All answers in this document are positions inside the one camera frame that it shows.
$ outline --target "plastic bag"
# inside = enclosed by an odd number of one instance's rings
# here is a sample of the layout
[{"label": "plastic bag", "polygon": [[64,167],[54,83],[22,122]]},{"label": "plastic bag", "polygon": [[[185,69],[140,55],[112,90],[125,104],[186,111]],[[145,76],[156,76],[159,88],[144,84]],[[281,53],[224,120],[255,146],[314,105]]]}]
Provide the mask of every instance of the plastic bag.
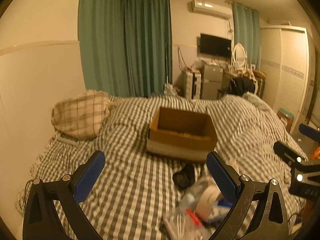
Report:
[{"label": "plastic bag", "polygon": [[175,209],[163,217],[163,222],[171,240],[208,240],[211,236],[190,209]]},{"label": "plastic bag", "polygon": [[211,176],[198,180],[181,199],[178,209],[190,209],[205,223],[222,221],[232,208]]},{"label": "plastic bag", "polygon": [[[186,190],[183,198],[180,200],[178,208],[181,210],[184,209],[191,209],[196,210],[196,206],[203,194],[203,192],[209,186],[216,186],[214,180],[211,176],[207,176],[204,178],[199,179],[195,184],[193,184],[189,189]],[[220,190],[217,187],[217,196],[218,198],[220,195]]]},{"label": "plastic bag", "polygon": [[178,93],[174,89],[173,85],[168,84],[168,83],[164,85],[163,94],[165,96],[172,96],[172,97],[177,97],[178,96]]}]

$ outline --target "blue gripper pad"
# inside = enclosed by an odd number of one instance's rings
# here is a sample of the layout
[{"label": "blue gripper pad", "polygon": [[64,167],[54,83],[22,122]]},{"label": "blue gripper pad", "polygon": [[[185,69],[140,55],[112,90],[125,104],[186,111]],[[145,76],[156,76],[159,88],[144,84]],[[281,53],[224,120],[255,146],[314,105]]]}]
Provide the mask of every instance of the blue gripper pad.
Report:
[{"label": "blue gripper pad", "polygon": [[106,158],[104,153],[95,151],[90,159],[84,164],[85,169],[74,185],[74,200],[76,203],[79,204],[87,199],[91,189],[103,170],[105,163]]},{"label": "blue gripper pad", "polygon": [[224,198],[235,205],[240,187],[237,172],[233,167],[226,165],[216,152],[211,152],[207,155],[207,167]]}]

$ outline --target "air conditioner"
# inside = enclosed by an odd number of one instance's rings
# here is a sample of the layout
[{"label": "air conditioner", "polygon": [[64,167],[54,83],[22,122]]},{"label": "air conditioner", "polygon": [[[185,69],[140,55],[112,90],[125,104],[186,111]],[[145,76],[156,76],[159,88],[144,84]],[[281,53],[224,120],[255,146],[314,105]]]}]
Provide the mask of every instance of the air conditioner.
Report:
[{"label": "air conditioner", "polygon": [[204,14],[214,15],[223,19],[230,19],[232,16],[232,9],[218,4],[201,2],[197,0],[192,1],[192,11]]}]

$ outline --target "plaid pillow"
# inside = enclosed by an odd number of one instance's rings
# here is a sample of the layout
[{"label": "plaid pillow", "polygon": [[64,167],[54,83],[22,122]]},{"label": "plaid pillow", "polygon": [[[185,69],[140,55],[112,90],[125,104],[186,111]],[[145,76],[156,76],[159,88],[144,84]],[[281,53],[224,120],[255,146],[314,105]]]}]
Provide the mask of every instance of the plaid pillow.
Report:
[{"label": "plaid pillow", "polygon": [[95,138],[113,105],[108,93],[88,90],[86,93],[57,103],[52,110],[51,123],[59,131],[74,138]]}]

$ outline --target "wardrobe door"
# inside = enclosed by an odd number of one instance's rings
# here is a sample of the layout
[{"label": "wardrobe door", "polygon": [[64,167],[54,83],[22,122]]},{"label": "wardrobe door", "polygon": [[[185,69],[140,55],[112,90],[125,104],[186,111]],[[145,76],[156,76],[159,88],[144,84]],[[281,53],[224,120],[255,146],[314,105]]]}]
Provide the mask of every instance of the wardrobe door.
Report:
[{"label": "wardrobe door", "polygon": [[316,103],[313,108],[311,115],[311,121],[317,126],[320,127],[320,85],[318,83],[318,93],[316,97]]},{"label": "wardrobe door", "polygon": [[308,79],[308,49],[305,32],[282,29],[283,63],[273,110],[284,108],[297,119]]},{"label": "wardrobe door", "polygon": [[281,30],[261,29],[260,70],[267,75],[262,99],[273,108],[280,80]]}]

